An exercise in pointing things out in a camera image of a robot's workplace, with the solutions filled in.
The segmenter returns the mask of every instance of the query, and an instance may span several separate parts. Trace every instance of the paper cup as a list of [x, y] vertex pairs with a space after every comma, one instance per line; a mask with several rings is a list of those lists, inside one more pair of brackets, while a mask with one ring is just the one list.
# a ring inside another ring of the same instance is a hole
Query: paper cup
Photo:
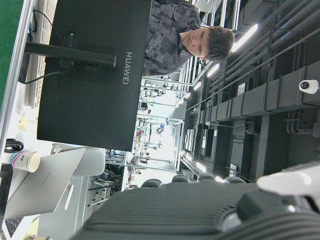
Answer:
[[36, 151], [21, 151], [11, 154], [10, 164], [16, 169], [34, 173], [39, 167], [40, 159], [40, 155]]

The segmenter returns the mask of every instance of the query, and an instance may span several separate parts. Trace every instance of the man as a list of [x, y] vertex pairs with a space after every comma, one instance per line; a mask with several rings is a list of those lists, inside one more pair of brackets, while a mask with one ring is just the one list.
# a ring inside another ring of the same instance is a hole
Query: man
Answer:
[[234, 38], [223, 27], [201, 27], [198, 9], [185, 0], [155, 0], [149, 18], [143, 76], [177, 71], [193, 55], [221, 61]]

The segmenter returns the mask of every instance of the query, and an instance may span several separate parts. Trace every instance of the laptop lid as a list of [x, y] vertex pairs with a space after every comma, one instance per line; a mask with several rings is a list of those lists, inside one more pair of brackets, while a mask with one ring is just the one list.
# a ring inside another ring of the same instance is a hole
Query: laptop lid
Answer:
[[85, 150], [79, 148], [42, 157], [37, 171], [29, 172], [9, 199], [4, 218], [54, 212]]

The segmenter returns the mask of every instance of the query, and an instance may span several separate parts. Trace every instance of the security camera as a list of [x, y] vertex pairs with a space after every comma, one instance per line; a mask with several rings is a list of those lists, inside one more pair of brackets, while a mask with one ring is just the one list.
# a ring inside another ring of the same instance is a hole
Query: security camera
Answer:
[[315, 94], [319, 89], [317, 80], [303, 80], [299, 83], [300, 91], [307, 94]]

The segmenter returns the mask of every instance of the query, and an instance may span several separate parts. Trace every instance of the monitor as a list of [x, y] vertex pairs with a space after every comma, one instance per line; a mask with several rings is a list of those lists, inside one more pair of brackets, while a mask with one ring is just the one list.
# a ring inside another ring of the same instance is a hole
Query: monitor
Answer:
[[74, 61], [70, 67], [70, 61], [46, 58], [45, 74], [70, 69], [43, 80], [39, 140], [132, 150], [151, 4], [151, 0], [57, 2], [53, 27], [63, 43], [52, 29], [49, 44], [116, 56], [116, 62], [114, 67]]

